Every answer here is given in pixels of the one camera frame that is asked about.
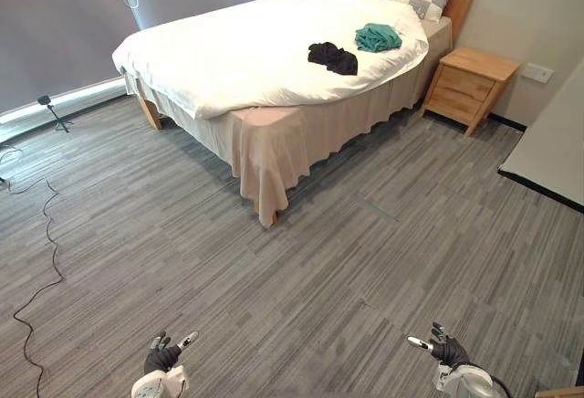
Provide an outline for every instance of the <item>green clothing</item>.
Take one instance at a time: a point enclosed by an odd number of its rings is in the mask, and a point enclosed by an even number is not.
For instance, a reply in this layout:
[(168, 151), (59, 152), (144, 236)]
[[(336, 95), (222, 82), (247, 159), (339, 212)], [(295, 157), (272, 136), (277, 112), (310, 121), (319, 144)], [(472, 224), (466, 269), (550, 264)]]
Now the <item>green clothing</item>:
[(361, 30), (357, 30), (355, 42), (357, 42), (357, 49), (370, 53), (379, 53), (402, 46), (402, 39), (395, 30), (383, 24), (367, 24)]

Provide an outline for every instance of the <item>wooden headboard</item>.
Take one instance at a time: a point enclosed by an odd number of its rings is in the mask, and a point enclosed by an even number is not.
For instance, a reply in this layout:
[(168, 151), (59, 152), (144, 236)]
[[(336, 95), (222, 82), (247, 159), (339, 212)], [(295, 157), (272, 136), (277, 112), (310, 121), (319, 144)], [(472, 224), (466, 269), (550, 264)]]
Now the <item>wooden headboard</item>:
[(453, 44), (456, 43), (460, 30), (463, 29), (472, 3), (473, 0), (448, 0), (448, 4), (444, 8), (443, 16), (448, 16), (453, 21)]

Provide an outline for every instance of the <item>drawer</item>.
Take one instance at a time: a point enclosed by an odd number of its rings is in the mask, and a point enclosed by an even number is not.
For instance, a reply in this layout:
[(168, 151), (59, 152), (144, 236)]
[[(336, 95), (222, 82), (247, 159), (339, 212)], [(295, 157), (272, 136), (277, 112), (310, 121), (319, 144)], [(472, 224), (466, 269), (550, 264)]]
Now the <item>drawer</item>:
[(443, 67), (438, 78), (437, 88), (451, 89), (469, 96), (471, 99), (484, 101), (495, 82), (461, 69)]
[(470, 124), (482, 105), (482, 101), (466, 94), (436, 86), (426, 109), (463, 124)]

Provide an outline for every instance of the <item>wooden bed frame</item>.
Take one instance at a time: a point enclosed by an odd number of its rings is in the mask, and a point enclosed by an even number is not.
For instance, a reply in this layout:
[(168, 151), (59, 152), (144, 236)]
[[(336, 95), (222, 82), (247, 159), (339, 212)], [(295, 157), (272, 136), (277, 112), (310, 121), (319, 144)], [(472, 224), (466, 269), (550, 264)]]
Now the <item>wooden bed frame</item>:
[[(444, 8), (443, 16), (450, 17), (452, 21), (453, 44), (456, 43), (456, 39), (458, 39), (460, 35), (472, 2), (473, 0), (448, 0), (448, 4)], [(157, 130), (162, 129), (161, 117), (159, 116), (156, 105), (147, 99), (143, 99), (140, 95), (137, 97), (151, 126)], [(259, 213), (258, 202), (254, 202), (254, 207), (255, 211)], [(272, 221), (273, 223), (277, 221), (276, 213), (272, 215)]]

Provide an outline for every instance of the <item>gray carpet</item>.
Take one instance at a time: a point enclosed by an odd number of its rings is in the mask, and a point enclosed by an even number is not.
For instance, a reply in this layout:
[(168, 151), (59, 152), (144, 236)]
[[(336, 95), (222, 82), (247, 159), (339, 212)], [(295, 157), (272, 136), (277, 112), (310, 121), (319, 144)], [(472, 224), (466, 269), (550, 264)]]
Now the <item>gray carpet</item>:
[[(438, 397), (404, 337), (448, 326), (516, 397), (569, 386), (584, 346), (584, 216), (497, 175), (520, 133), (472, 138), (402, 112), (289, 191), (265, 230), (230, 168), (134, 99), (16, 145), (0, 175), (46, 175), (67, 281), (23, 316), (43, 397), (127, 397), (151, 336), (200, 339), (185, 397)], [(38, 186), (0, 191), (0, 391), (34, 396), (11, 318), (54, 278)]]

